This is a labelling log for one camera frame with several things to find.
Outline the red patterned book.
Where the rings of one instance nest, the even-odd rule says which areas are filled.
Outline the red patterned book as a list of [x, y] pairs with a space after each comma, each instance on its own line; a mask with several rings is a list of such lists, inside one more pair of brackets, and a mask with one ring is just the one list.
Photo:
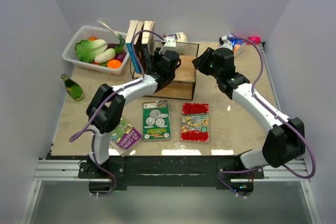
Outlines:
[[208, 143], [208, 103], [183, 103], [180, 140], [188, 142]]

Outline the blue 26-storey treehouse book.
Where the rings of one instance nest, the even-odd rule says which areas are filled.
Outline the blue 26-storey treehouse book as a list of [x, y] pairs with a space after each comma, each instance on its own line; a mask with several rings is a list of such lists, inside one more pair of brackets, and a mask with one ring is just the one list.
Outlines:
[[136, 57], [135, 57], [135, 54], [133, 52], [132, 45], [131, 45], [131, 42], [132, 42], [133, 36], [135, 34], [138, 23], [139, 23], [138, 20], [130, 20], [129, 21], [129, 28], [128, 28], [128, 31], [127, 31], [127, 36], [125, 38], [125, 44], [127, 46], [127, 49], [128, 49], [128, 52], [129, 52], [129, 55], [130, 55], [130, 58], [131, 58], [131, 62], [133, 63], [135, 72], [136, 73], [141, 73], [140, 68], [139, 68], [139, 64], [137, 63], [137, 60], [136, 60]]

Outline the dark Edward Tulane book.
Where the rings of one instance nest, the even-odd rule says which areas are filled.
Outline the dark Edward Tulane book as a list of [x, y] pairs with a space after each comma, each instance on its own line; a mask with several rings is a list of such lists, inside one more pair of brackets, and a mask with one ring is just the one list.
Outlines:
[[[143, 29], [144, 26], [144, 21], [138, 21], [135, 33], [141, 31]], [[143, 69], [145, 69], [145, 67], [143, 66], [143, 60], [142, 60], [142, 33], [140, 33], [134, 40], [134, 55], [139, 59], [141, 66], [143, 67]]]

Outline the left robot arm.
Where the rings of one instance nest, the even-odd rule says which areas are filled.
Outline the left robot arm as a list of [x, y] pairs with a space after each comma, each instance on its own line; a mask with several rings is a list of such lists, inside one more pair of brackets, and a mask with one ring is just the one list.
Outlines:
[[102, 84], [98, 88], [86, 110], [89, 126], [95, 133], [89, 154], [93, 161], [90, 166], [93, 175], [103, 178], [108, 174], [106, 161], [109, 159], [110, 133], [119, 125], [124, 107], [140, 97], [164, 89], [175, 78], [180, 65], [179, 54], [166, 51], [149, 74], [118, 86]]

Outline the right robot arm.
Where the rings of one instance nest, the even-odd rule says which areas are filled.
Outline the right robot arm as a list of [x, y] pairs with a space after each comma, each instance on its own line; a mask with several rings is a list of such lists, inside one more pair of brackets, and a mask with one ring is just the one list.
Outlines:
[[252, 90], [249, 80], [236, 71], [231, 50], [207, 48], [192, 63], [200, 73], [213, 76], [221, 92], [242, 106], [267, 134], [262, 148], [240, 155], [241, 161], [234, 165], [237, 177], [246, 178], [258, 166], [280, 167], [306, 152], [301, 140], [305, 133], [303, 122], [290, 119]]

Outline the Little Women book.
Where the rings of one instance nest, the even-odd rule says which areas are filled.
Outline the Little Women book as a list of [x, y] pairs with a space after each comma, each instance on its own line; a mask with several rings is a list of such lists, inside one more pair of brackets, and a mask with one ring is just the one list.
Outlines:
[[154, 31], [155, 21], [145, 21], [143, 25], [144, 32], [141, 35], [141, 63], [145, 72], [151, 69], [152, 56], [154, 52], [154, 38], [153, 34], [150, 32], [145, 32], [145, 30]]

